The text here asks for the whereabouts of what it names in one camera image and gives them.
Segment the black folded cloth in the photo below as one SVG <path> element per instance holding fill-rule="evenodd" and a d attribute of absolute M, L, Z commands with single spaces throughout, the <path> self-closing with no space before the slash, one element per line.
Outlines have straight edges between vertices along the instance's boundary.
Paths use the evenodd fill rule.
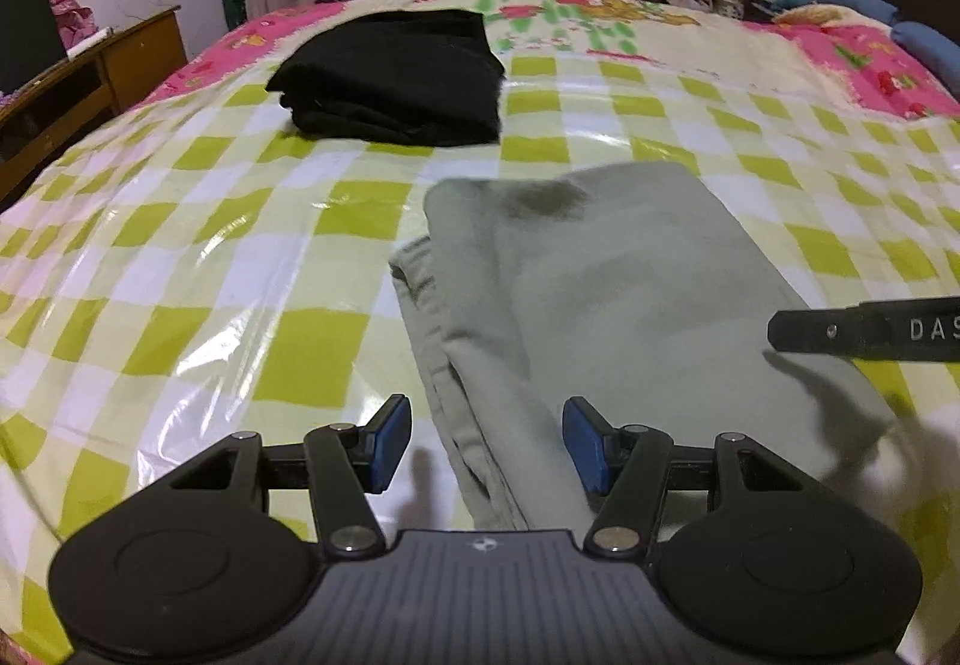
<path fill-rule="evenodd" d="M 267 91 L 311 136 L 472 145 L 499 139 L 502 79 L 480 14 L 387 11 L 306 41 Z"/>

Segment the pink floral fabric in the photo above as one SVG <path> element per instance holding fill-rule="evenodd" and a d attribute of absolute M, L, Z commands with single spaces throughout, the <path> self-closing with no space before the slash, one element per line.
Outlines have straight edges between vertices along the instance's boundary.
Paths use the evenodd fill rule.
<path fill-rule="evenodd" d="M 168 77 L 143 104 L 172 99 L 212 86 L 232 72 L 259 61 L 277 46 L 277 40 L 289 37 L 318 20 L 342 13 L 346 8 L 347 5 L 343 2 L 313 4 L 277 10 L 248 21 L 200 53 L 179 72 Z"/>
<path fill-rule="evenodd" d="M 544 8 L 536 6 L 536 4 L 514 4 L 500 8 L 500 14 L 502 14 L 504 17 L 507 17 L 507 19 L 514 19 L 515 17 L 533 17 L 535 14 L 540 14 L 542 11 L 544 11 Z"/>
<path fill-rule="evenodd" d="M 0 630 L 0 665 L 43 665 L 36 657 L 24 652 Z"/>
<path fill-rule="evenodd" d="M 67 50 L 97 33 L 93 10 L 81 7 L 77 0 L 50 0 L 50 8 L 56 18 L 56 30 Z"/>
<path fill-rule="evenodd" d="M 757 25 L 798 45 L 815 67 L 840 80 L 867 110 L 907 119 L 960 115 L 960 103 L 917 59 L 870 26 Z"/>

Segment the cabinet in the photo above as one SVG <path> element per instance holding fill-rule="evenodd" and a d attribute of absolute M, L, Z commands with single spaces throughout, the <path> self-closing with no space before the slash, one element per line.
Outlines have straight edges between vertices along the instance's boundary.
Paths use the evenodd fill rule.
<path fill-rule="evenodd" d="M 0 107 L 0 211 L 67 148 L 143 101 L 186 64 L 177 9 L 57 64 Z"/>

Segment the bed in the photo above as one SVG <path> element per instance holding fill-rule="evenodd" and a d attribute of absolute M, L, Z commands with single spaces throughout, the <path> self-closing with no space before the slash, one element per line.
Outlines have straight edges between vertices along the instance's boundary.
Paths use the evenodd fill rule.
<path fill-rule="evenodd" d="M 507 68 L 499 146 L 310 141 L 264 89 L 321 30 L 449 7 L 485 15 Z M 0 628 L 59 661 L 45 576 L 65 537 L 234 430 L 295 442 L 395 391 L 414 438 L 373 500 L 384 528 L 472 525 L 387 269 L 438 179 L 674 160 L 811 307 L 957 293 L 960 105 L 882 30 L 822 36 L 902 62 L 923 116 L 858 92 L 872 59 L 824 68 L 776 27 L 634 0 L 357 0 L 248 23 L 90 134 L 0 217 Z M 924 661 L 960 620 L 960 366 L 861 366 L 901 417 L 857 482 L 923 565 L 901 652 Z M 272 514 L 310 536 L 301 493 Z"/>

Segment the blue cloth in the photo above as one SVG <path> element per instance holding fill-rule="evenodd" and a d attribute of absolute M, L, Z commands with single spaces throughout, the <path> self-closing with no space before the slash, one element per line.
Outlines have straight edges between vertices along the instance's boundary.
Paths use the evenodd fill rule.
<path fill-rule="evenodd" d="M 773 0 L 770 9 L 781 13 L 782 11 L 795 10 L 798 7 L 805 7 L 812 3 L 813 0 Z"/>
<path fill-rule="evenodd" d="M 814 0 L 818 4 L 836 4 L 840 7 L 850 7 L 852 10 L 865 14 L 892 26 L 896 23 L 896 7 L 881 0 Z"/>
<path fill-rule="evenodd" d="M 890 38 L 940 80 L 960 100 L 960 44 L 922 23 L 898 23 Z"/>

